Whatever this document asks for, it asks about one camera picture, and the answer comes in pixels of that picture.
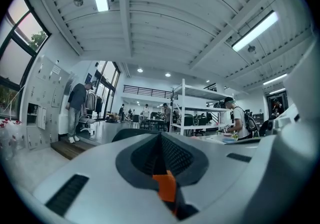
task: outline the cap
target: cap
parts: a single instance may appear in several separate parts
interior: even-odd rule
[[[226,102],[231,102],[231,103],[233,103],[233,102],[234,102],[234,99],[233,99],[232,97],[226,97],[226,98],[224,99],[224,103],[226,103]]]
[[[87,85],[87,84],[90,84],[90,85],[91,85],[91,88],[90,88],[91,90],[94,89],[92,82],[87,82],[86,85]]]

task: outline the orange part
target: orange part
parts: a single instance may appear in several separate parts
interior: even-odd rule
[[[176,196],[176,179],[167,170],[167,175],[153,175],[152,178],[159,183],[158,195],[163,201],[174,202]]]

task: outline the wooden floor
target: wooden floor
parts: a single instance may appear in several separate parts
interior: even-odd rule
[[[62,137],[58,142],[51,143],[53,150],[69,160],[72,160],[82,152],[93,147],[93,145],[82,141],[76,141],[74,144],[71,144],[67,136]]]

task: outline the white shelving unit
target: white shelving unit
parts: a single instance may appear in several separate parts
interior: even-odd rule
[[[172,90],[172,106],[175,105],[174,103],[174,94],[181,95],[181,106],[178,106],[178,108],[181,110],[181,125],[173,124],[172,123],[172,115],[173,115],[173,108],[171,110],[171,118],[170,118],[170,132],[172,127],[177,127],[180,128],[180,134],[183,135],[185,130],[195,130],[195,129],[211,129],[211,128],[219,128],[219,127],[224,127],[225,124],[219,123],[218,125],[216,124],[209,124],[209,125],[193,125],[193,126],[185,126],[184,124],[184,116],[185,116],[185,111],[200,111],[200,112],[216,112],[218,114],[221,114],[222,112],[228,112],[230,111],[229,109],[225,108],[210,108],[210,107],[198,107],[198,106],[187,106],[185,104],[186,99],[185,96],[189,97],[196,97],[196,98],[203,98],[207,99],[208,102],[211,101],[219,101],[223,100],[226,97],[230,97],[229,95],[211,91],[211,90],[205,90],[193,86],[189,86],[185,84],[185,80],[182,79],[182,84],[176,87],[175,89]]]

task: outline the man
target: man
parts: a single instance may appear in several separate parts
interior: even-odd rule
[[[86,96],[87,90],[93,90],[92,82],[88,82],[85,85],[78,83],[73,88],[70,93],[68,103],[66,105],[66,109],[68,112],[68,137],[70,143],[75,143],[75,141],[79,141],[80,139],[76,136],[76,126],[79,123],[81,108],[83,107],[83,115],[87,115],[86,113]]]
[[[228,128],[227,133],[236,131],[238,133],[238,140],[252,138],[252,132],[249,132],[245,126],[245,113],[243,109],[235,104],[235,100],[231,97],[224,99],[224,104],[227,109],[233,109],[234,127]]]
[[[167,103],[164,103],[163,104],[163,107],[164,107],[164,111],[165,111],[165,113],[164,113],[164,115],[165,115],[165,120],[166,120],[166,124],[167,124],[167,126],[166,126],[166,128],[167,128],[167,132],[169,132],[170,131],[170,118],[171,118],[171,109],[170,109],[170,107],[167,105]]]
[[[144,119],[148,119],[149,118],[149,105],[148,104],[145,104],[145,107],[143,108],[143,118]]]
[[[123,122],[123,120],[125,119],[125,113],[124,113],[124,108],[125,107],[125,104],[122,104],[120,109],[119,109],[119,118],[121,120],[121,122]]]
[[[272,109],[272,113],[275,117],[278,117],[279,115],[283,114],[284,108],[283,105],[279,102],[278,98],[275,98],[273,100],[274,107]]]

